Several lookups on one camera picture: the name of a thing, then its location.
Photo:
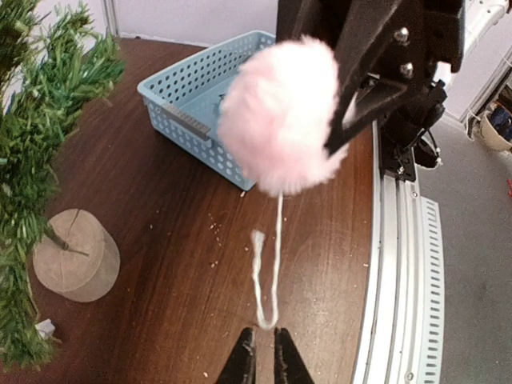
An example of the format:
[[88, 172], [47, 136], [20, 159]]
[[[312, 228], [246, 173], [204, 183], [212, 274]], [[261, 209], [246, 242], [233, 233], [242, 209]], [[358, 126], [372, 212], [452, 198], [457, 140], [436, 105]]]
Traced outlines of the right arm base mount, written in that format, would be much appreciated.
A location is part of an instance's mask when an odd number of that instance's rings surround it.
[[438, 146], [428, 143], [431, 127], [443, 116], [446, 84], [424, 86], [420, 93], [377, 120], [381, 174], [400, 181], [416, 180], [415, 166], [434, 168], [440, 161]]

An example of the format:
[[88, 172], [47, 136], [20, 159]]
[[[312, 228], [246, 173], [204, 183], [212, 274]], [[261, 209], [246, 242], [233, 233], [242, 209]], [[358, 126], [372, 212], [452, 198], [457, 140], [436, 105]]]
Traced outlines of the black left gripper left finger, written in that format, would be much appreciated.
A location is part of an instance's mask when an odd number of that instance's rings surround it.
[[256, 346], [254, 329], [246, 327], [220, 372], [216, 384], [254, 384], [256, 382]]

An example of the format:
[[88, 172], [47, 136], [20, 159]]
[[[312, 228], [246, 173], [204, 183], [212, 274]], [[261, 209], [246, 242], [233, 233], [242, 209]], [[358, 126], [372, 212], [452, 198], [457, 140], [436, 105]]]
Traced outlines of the small green christmas tree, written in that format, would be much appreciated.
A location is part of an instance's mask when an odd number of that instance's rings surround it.
[[85, 3], [56, 6], [46, 23], [36, 1], [1, 4], [1, 366], [39, 369], [53, 355], [37, 330], [28, 266], [56, 192], [54, 156], [84, 106], [107, 97], [124, 63], [111, 34], [94, 29]]

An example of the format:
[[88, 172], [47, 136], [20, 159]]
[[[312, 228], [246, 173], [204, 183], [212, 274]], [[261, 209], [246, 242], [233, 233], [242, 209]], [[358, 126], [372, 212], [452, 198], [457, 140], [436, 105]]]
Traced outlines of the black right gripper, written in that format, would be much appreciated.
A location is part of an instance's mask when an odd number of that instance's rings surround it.
[[326, 148], [334, 154], [376, 118], [408, 102], [422, 73], [460, 71], [463, 1], [280, 1], [276, 39], [309, 35], [338, 61], [338, 108]]

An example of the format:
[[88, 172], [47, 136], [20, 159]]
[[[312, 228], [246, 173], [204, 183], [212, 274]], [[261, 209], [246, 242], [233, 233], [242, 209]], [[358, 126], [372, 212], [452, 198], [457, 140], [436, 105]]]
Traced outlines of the pink pompom ornament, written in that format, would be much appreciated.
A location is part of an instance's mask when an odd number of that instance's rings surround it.
[[284, 197], [329, 182], [348, 155], [347, 145], [332, 154], [325, 147], [338, 94], [334, 52], [303, 36], [269, 46], [241, 64], [220, 106], [218, 136], [226, 151], [245, 177], [277, 200], [270, 319], [259, 278], [265, 235], [251, 233], [256, 315], [263, 330], [275, 328], [279, 318]]

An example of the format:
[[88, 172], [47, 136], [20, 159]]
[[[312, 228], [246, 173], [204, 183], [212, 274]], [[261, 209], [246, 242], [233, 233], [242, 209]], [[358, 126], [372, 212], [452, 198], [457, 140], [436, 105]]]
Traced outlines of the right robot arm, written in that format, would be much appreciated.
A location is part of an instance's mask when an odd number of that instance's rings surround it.
[[448, 77], [508, 1], [281, 1], [278, 41], [309, 35], [334, 53], [337, 101], [322, 148], [338, 152], [372, 121], [406, 149], [443, 114]]

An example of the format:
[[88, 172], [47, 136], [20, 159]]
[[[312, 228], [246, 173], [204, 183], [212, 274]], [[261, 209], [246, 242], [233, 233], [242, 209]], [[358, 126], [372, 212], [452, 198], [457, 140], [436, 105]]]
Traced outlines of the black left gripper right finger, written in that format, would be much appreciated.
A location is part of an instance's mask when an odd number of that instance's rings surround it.
[[274, 329], [274, 383], [314, 384], [314, 380], [286, 328]]

